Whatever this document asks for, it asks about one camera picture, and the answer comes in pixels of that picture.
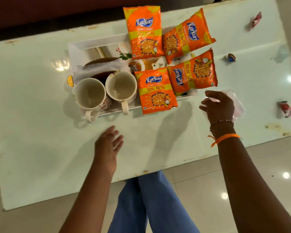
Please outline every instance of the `blue jeans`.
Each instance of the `blue jeans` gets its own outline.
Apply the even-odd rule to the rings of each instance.
[[[159,172],[127,180],[108,233],[199,233],[171,184]]]

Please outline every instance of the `orange snack packet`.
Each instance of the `orange snack packet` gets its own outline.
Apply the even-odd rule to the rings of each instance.
[[[176,96],[190,89],[218,86],[211,48],[191,60],[176,66],[169,66],[168,71]]]
[[[135,72],[143,114],[178,107],[167,68]]]
[[[132,58],[160,57],[162,50],[161,8],[159,6],[124,7],[132,46]]]
[[[163,35],[163,49],[168,64],[174,58],[214,42],[216,39],[210,36],[202,8],[191,18]]]

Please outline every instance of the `mug rim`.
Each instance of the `mug rim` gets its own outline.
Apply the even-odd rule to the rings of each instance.
[[[77,86],[78,86],[81,82],[86,81],[86,80],[94,80],[94,81],[99,82],[99,83],[101,84],[101,86],[103,87],[104,92],[105,92],[104,98],[102,99],[102,101],[100,102],[100,104],[97,105],[97,106],[95,106],[95,107],[92,107],[92,108],[86,108],[86,107],[83,107],[83,106],[81,106],[81,105],[78,103],[77,100],[75,100],[75,102],[77,103],[77,105],[80,106],[81,108],[83,108],[83,109],[85,109],[85,110],[90,110],[90,111],[92,111],[92,110],[97,109],[97,107],[99,107],[99,106],[104,102],[104,100],[105,100],[105,98],[106,98],[106,96],[107,96],[107,92],[106,92],[106,88],[105,88],[105,86],[103,85],[103,83],[102,83],[101,81],[99,81],[98,79],[96,79],[96,78],[85,78],[85,79],[82,79],[82,80],[81,80],[81,81],[80,81],[80,82],[75,86],[75,90],[77,89]]]
[[[112,95],[110,95],[110,93],[108,93],[108,86],[107,84],[109,85],[109,81],[111,80],[111,77],[115,76],[117,73],[120,73],[120,72],[124,72],[124,73],[127,73],[127,74],[130,74],[133,78],[134,78],[134,82],[135,82],[135,89],[134,89],[134,93],[126,98],[126,99],[123,99],[123,100],[119,100],[119,99],[116,99],[114,98]],[[131,73],[128,73],[127,71],[124,71],[124,70],[118,70],[118,71],[115,71],[114,73],[110,74],[108,77],[107,77],[107,80],[106,80],[106,86],[105,86],[105,90],[106,90],[106,93],[108,94],[109,97],[111,97],[113,100],[115,101],[128,101],[129,99],[131,99],[132,97],[134,97],[134,95],[136,94],[137,92],[137,89],[138,89],[138,85],[137,85],[137,80],[135,78],[135,76]]]

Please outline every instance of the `small yellow object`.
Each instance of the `small yellow object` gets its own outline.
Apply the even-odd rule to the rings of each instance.
[[[67,78],[67,83],[69,86],[71,86],[73,88],[73,80],[72,80],[72,75],[70,75],[68,78]]]

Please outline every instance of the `left hand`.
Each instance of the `left hand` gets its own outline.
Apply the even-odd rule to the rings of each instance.
[[[116,170],[116,156],[123,146],[123,135],[119,134],[115,126],[109,127],[95,142],[95,157],[93,165],[104,168],[111,176]]]

